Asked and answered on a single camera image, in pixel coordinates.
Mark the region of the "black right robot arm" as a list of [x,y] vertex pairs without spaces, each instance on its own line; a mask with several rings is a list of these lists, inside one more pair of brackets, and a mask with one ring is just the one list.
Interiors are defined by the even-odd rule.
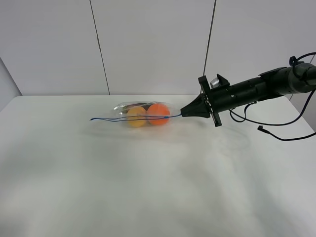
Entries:
[[216,85],[211,88],[206,76],[198,78],[202,93],[180,110],[181,116],[213,118],[214,125],[221,126],[220,112],[253,102],[314,90],[316,67],[310,63],[281,67],[233,85],[219,74],[215,80]]

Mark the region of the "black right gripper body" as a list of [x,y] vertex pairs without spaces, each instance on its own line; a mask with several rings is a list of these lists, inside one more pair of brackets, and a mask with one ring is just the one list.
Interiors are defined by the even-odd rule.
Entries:
[[228,80],[217,75],[219,85],[210,88],[210,83],[206,76],[198,78],[198,82],[203,91],[203,98],[206,102],[214,125],[222,125],[219,113],[239,106],[247,105],[262,98],[262,79],[249,79],[234,85],[230,85]]

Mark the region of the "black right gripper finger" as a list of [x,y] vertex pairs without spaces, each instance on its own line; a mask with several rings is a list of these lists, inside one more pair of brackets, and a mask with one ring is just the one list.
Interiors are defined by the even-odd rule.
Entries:
[[191,103],[180,110],[182,117],[210,118],[210,106],[204,95],[199,95]]

